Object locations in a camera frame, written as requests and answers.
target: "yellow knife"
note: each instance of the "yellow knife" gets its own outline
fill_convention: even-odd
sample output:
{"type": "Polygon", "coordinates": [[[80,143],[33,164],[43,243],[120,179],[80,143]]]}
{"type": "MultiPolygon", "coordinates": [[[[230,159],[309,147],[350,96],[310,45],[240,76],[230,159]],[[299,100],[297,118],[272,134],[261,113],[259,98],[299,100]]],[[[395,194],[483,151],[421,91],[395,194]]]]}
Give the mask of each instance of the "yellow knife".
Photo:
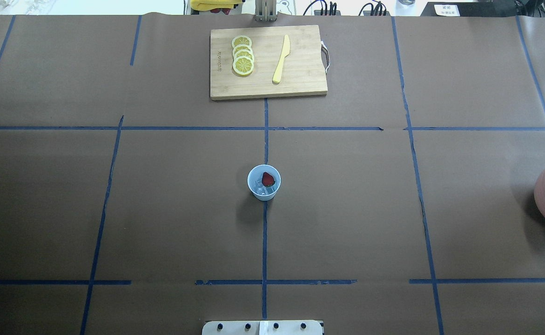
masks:
{"type": "Polygon", "coordinates": [[[281,77],[283,76],[283,64],[285,63],[285,57],[291,52],[291,41],[289,40],[289,35],[285,35],[285,40],[283,41],[283,50],[281,50],[281,58],[278,60],[276,70],[272,76],[273,83],[281,82],[281,77]]]}

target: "cutting board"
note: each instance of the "cutting board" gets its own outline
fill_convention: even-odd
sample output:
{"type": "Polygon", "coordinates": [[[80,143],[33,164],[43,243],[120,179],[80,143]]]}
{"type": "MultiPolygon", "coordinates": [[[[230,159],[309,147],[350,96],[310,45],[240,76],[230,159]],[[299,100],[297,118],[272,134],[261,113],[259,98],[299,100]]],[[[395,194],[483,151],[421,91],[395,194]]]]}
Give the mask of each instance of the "cutting board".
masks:
{"type": "Polygon", "coordinates": [[[212,100],[324,95],[328,91],[318,26],[215,29],[210,31],[210,97],[212,100]],[[285,58],[283,79],[272,82],[285,34],[291,53],[285,58]],[[246,77],[233,72],[231,41],[238,35],[252,40],[256,59],[246,77]]]}

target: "stack of lemon slices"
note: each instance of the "stack of lemon slices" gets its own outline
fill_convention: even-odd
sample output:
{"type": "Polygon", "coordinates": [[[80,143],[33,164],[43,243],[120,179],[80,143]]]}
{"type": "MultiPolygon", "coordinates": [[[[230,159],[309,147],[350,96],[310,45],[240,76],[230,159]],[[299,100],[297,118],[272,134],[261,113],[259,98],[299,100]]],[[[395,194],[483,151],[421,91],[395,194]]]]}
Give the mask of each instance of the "stack of lemon slices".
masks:
{"type": "Polygon", "coordinates": [[[251,38],[240,35],[231,42],[233,47],[233,71],[240,76],[249,76],[254,71],[254,51],[251,49],[251,38]]]}

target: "red strawberry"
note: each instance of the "red strawberry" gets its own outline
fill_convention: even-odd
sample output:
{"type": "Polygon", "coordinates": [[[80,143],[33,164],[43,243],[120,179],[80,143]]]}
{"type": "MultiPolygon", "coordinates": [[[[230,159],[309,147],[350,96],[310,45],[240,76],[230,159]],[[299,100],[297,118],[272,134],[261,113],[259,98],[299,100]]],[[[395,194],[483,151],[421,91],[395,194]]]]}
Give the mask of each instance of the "red strawberry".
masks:
{"type": "Polygon", "coordinates": [[[274,181],[274,177],[271,176],[268,172],[264,172],[262,174],[262,185],[266,186],[266,187],[270,187],[272,185],[274,185],[275,181],[274,181]]]}

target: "light blue cup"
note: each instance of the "light blue cup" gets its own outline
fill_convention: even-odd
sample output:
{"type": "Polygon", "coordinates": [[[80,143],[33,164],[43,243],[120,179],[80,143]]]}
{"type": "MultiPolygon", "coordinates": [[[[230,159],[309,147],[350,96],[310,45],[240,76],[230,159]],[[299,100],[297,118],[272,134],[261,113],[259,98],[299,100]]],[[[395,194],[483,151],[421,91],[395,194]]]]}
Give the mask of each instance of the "light blue cup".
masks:
{"type": "Polygon", "coordinates": [[[256,198],[262,201],[268,201],[274,198],[276,192],[281,187],[281,174],[279,174],[278,171],[270,165],[258,165],[251,169],[247,175],[247,186],[256,198]],[[264,172],[268,172],[271,176],[273,176],[275,183],[271,187],[266,187],[264,194],[262,194],[262,192],[258,193],[258,183],[262,182],[262,174],[264,172]]]}

